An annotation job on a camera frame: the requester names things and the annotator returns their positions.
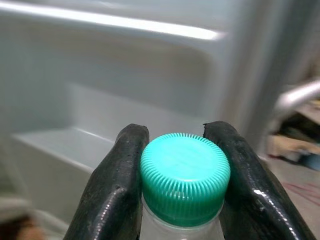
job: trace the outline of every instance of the metal handle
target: metal handle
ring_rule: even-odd
[[[320,77],[312,82],[298,86],[288,92],[280,95],[275,104],[273,116],[276,119],[282,119],[291,113],[300,105],[320,96]]]

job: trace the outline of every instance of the floor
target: floor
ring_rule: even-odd
[[[270,158],[267,164],[320,240],[320,172],[277,158]]]
[[[0,225],[0,240],[45,240],[43,231],[27,215]]]

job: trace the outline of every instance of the plastic bottle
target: plastic bottle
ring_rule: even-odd
[[[187,133],[151,141],[141,157],[140,240],[224,240],[219,212],[230,178],[226,155]]]

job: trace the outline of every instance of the bottle neck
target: bottle neck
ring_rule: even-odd
[[[218,214],[209,222],[193,227],[175,226],[157,217],[142,197],[140,240],[224,240]]]

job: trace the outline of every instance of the teal bottle cap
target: teal bottle cap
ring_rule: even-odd
[[[210,140],[188,133],[157,137],[141,156],[142,192],[149,209],[163,221],[194,227],[220,210],[230,167]]]

